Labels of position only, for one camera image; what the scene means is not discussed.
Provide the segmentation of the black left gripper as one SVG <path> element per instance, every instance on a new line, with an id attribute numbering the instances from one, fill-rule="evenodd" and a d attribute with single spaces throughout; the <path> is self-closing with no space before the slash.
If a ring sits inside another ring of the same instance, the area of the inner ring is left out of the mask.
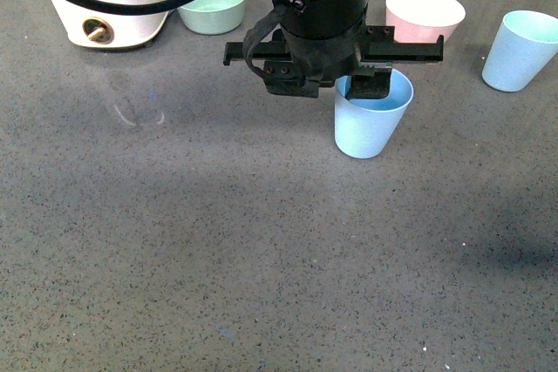
<path id="1" fill-rule="evenodd" d="M 317 98 L 349 76 L 346 98 L 389 95 L 395 62 L 436 63 L 444 38 L 434 44 L 399 44 L 394 28 L 366 23 L 368 0 L 270 0 L 272 11 L 238 43 L 225 47 L 223 63 L 243 61 L 276 96 Z"/>

